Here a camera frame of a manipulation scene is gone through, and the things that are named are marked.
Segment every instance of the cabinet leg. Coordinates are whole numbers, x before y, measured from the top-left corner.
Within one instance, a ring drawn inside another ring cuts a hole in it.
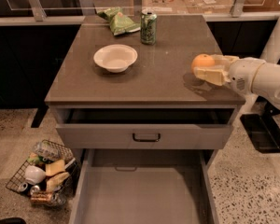
[[[47,110],[49,107],[47,105],[42,105],[37,109],[37,112],[35,114],[35,118],[31,124],[31,128],[38,128],[41,124],[43,118],[45,117]]]

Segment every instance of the drawer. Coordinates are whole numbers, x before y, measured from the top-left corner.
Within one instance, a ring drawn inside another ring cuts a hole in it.
[[[218,223],[200,152],[88,150],[69,223]]]
[[[231,126],[64,124],[57,125],[57,131],[70,148],[220,149]]]
[[[220,149],[233,109],[74,109],[57,125],[70,148]]]

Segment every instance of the speckled floor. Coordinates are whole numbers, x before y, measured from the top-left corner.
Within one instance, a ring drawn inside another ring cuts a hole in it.
[[[0,110],[0,219],[67,223],[72,200],[62,208],[35,206],[5,188],[32,145],[43,139],[62,143],[50,112],[37,129],[30,128],[34,115],[34,109]],[[209,169],[219,223],[280,224],[280,153],[259,153],[238,118],[233,126],[229,142]]]

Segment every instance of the drawer handle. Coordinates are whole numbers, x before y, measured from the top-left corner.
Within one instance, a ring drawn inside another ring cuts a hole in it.
[[[115,167],[115,170],[119,172],[135,172],[137,167]]]
[[[160,139],[161,139],[161,134],[160,133],[157,134],[157,138],[156,139],[141,139],[141,138],[137,138],[136,134],[133,133],[133,140],[135,142],[159,142]]]

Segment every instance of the wire basket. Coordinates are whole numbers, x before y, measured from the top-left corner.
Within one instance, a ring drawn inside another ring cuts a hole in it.
[[[63,145],[59,145],[57,143],[53,143],[49,140],[43,140],[43,142],[46,142],[51,147],[57,148],[63,157],[69,157],[72,154],[72,150],[68,147],[65,147]],[[31,165],[28,161],[25,161],[24,164],[19,168],[16,174],[10,178],[10,180],[6,184],[6,188],[9,190],[12,190],[16,193],[23,194],[22,191],[20,191],[20,186],[22,183],[25,182],[25,171],[26,168]],[[63,184],[61,185],[61,188],[57,190],[58,193],[62,193],[66,196],[74,195],[77,187],[77,181],[80,174],[80,164],[75,161],[73,164],[71,164],[69,169],[70,176],[64,180]]]

